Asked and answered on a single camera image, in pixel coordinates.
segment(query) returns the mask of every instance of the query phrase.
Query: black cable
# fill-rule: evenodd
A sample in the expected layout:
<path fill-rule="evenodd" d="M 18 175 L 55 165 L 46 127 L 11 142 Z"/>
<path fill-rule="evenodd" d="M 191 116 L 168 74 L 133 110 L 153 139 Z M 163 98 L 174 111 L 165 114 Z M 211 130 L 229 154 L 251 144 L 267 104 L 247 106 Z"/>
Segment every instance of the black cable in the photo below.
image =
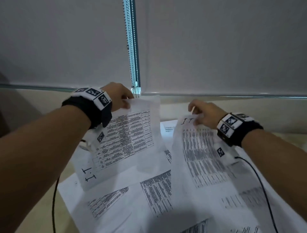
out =
<path fill-rule="evenodd" d="M 56 187 L 54 188 L 53 198 L 52 198 L 52 227 L 53 227 L 53 233 L 56 233 L 56 224 L 54 222 L 54 204 L 56 202 L 56 190 L 57 185 L 59 184 L 60 177 L 56 180 Z"/>
<path fill-rule="evenodd" d="M 271 219 L 272 219 L 272 222 L 273 222 L 274 229 L 275 229 L 276 233 L 278 233 L 278 230 L 277 230 L 277 227 L 276 227 L 276 224 L 275 224 L 275 220 L 274 220 L 274 217 L 273 217 L 272 209 L 271 209 L 271 206 L 270 206 L 270 203 L 269 203 L 269 199 L 268 199 L 268 196 L 267 196 L 267 194 L 266 194 L 266 191 L 265 191 L 265 189 L 264 189 L 263 183 L 261 182 L 261 179 L 260 179 L 258 173 L 257 173 L 256 170 L 253 168 L 253 166 L 252 166 L 247 160 L 245 160 L 244 158 L 241 158 L 241 157 L 239 157 L 239 156 L 236 156 L 235 159 L 242 159 L 242 160 L 244 160 L 245 162 L 247 162 L 247 163 L 251 166 L 251 168 L 252 168 L 252 169 L 254 170 L 254 172 L 256 173 L 256 176 L 258 177 L 258 180 L 259 180 L 259 182 L 260 182 L 260 184 L 261 184 L 262 190 L 263 190 L 264 195 L 265 195 L 265 197 L 266 197 L 266 202 L 267 202 L 268 207 L 269 207 L 269 211 L 270 211 L 270 215 L 271 215 Z"/>

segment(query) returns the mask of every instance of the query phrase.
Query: table surface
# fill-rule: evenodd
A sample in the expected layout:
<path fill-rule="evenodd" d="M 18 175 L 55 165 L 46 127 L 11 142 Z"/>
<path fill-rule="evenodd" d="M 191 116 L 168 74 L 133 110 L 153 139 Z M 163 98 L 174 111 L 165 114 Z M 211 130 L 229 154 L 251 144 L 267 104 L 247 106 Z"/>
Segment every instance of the table surface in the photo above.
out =
<path fill-rule="evenodd" d="M 290 143 L 295 144 L 298 147 L 302 147 L 303 144 L 307 143 L 307 135 L 280 133 L 275 133 L 275 135 L 283 138 Z M 74 172 L 75 171 L 73 165 L 69 162 L 61 174 L 60 182 L 68 178 Z M 42 199 L 34 206 L 28 216 L 21 223 L 16 233 L 53 232 L 51 207 L 54 187 L 55 184 L 53 184 L 53 186 L 46 192 Z M 79 233 L 74 221 L 70 217 L 70 214 L 59 192 L 56 193 L 55 223 L 57 233 Z"/>

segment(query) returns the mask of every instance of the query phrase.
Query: person's left arm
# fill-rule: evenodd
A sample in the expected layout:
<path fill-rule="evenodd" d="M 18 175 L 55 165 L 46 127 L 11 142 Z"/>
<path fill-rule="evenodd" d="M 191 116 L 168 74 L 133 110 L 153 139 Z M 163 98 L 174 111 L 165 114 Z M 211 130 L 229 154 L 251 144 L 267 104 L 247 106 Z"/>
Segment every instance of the person's left arm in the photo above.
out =
<path fill-rule="evenodd" d="M 119 83 L 102 88 L 112 110 L 130 108 L 132 93 Z M 91 125 L 79 108 L 66 105 L 0 138 L 0 232 L 14 232 L 68 163 Z"/>

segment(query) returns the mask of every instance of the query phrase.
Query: person's left hand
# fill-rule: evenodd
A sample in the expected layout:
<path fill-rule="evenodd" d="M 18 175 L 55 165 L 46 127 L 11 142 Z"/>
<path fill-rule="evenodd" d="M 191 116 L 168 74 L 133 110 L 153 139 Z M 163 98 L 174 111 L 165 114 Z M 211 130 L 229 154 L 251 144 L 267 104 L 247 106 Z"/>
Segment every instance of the person's left hand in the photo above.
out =
<path fill-rule="evenodd" d="M 130 109 L 130 104 L 125 99 L 134 99 L 132 92 L 121 83 L 110 82 L 101 88 L 106 91 L 112 100 L 111 112 L 120 108 Z"/>

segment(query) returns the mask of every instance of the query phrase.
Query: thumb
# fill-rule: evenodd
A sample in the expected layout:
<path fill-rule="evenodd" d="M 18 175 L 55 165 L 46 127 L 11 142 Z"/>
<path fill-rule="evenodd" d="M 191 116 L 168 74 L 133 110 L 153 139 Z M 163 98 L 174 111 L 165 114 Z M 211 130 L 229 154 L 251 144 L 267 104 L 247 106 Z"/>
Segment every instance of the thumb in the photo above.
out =
<path fill-rule="evenodd" d="M 200 117 L 195 119 L 193 124 L 194 125 L 199 125 L 199 124 L 206 125 L 205 122 L 206 122 L 205 118 L 200 116 Z"/>
<path fill-rule="evenodd" d="M 127 101 L 122 100 L 122 108 L 123 109 L 130 109 L 130 104 Z"/>

